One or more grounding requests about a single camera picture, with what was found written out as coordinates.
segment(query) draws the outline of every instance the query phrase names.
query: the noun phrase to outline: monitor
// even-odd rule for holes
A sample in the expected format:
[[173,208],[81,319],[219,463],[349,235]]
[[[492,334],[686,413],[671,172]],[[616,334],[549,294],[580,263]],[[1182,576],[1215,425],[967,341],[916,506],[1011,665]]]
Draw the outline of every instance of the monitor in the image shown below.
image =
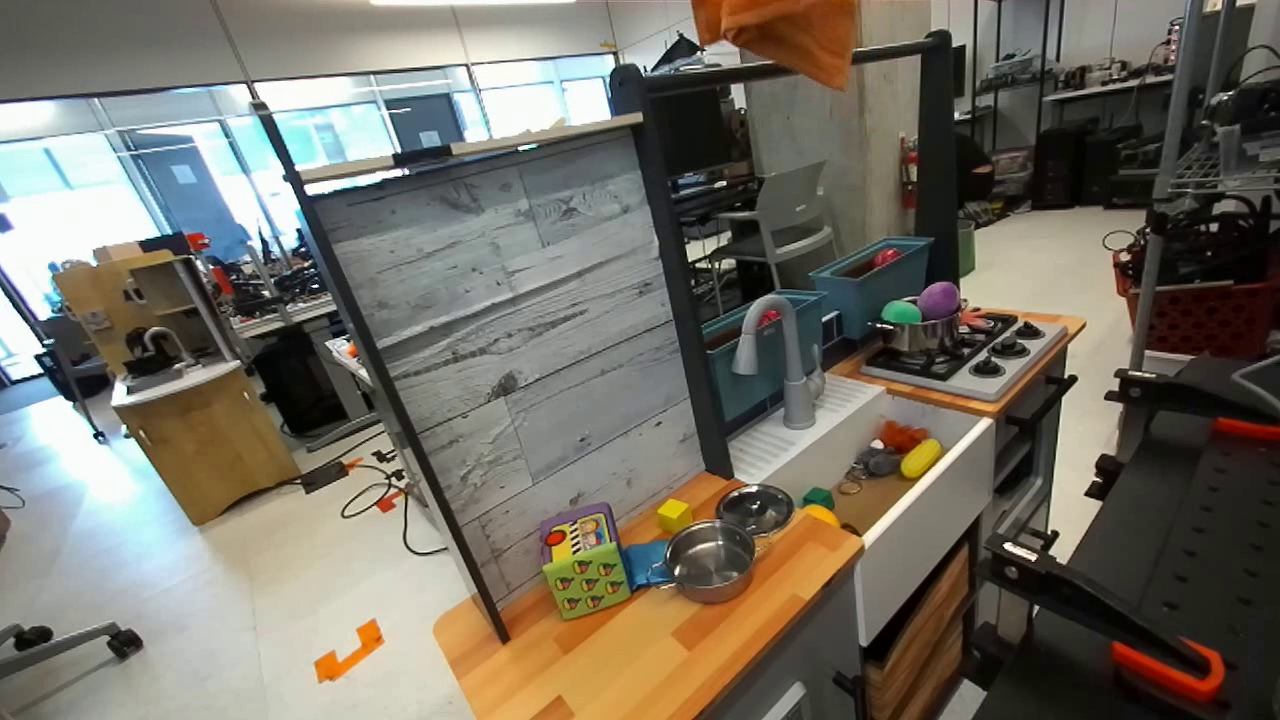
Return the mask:
[[651,123],[666,140],[667,176],[708,172],[746,160],[746,144],[728,123],[732,100],[725,89],[679,92],[651,105]]

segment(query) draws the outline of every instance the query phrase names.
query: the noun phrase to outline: wheel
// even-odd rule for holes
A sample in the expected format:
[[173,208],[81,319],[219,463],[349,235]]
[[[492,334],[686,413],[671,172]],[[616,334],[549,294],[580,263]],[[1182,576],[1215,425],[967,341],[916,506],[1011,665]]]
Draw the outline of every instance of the wheel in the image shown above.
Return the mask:
[[47,640],[51,640],[51,626],[33,623],[33,626],[22,626],[22,631],[12,635],[12,646],[18,646],[18,653],[27,653],[27,646],[39,646],[39,642],[47,642]]
[[108,635],[108,646],[114,646],[116,658],[129,658],[129,655],[136,655],[136,653],[143,646],[143,635],[131,631],[131,626],[116,626],[116,631]]

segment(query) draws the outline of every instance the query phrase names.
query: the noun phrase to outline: ceiling light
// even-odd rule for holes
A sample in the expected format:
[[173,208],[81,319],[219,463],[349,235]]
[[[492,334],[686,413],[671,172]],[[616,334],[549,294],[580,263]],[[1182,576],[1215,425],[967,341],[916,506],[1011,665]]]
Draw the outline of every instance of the ceiling light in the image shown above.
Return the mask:
[[576,4],[576,0],[368,0],[374,6],[511,6],[511,4]]

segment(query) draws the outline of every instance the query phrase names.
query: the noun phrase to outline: window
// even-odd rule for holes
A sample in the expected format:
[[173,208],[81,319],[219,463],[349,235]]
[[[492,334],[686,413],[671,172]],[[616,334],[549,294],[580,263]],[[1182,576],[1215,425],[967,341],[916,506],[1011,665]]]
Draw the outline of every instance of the window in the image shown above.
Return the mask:
[[604,75],[614,57],[568,57],[533,65],[475,65],[492,136],[590,123],[609,115]]
[[108,136],[0,144],[0,263],[35,311],[47,308],[47,263],[88,261],[95,243],[155,235]]
[[[609,115],[614,57],[256,84],[302,166]],[[0,263],[47,311],[47,263],[206,226],[225,261],[302,233],[245,84],[0,105]]]

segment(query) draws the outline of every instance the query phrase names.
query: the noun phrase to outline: stove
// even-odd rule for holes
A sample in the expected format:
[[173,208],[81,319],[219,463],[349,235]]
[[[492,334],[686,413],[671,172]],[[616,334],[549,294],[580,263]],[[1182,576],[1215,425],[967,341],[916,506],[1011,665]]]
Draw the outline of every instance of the stove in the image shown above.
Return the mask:
[[865,377],[1000,400],[1061,334],[1064,328],[1058,325],[1049,328],[1006,311],[976,311],[938,352],[873,352]]

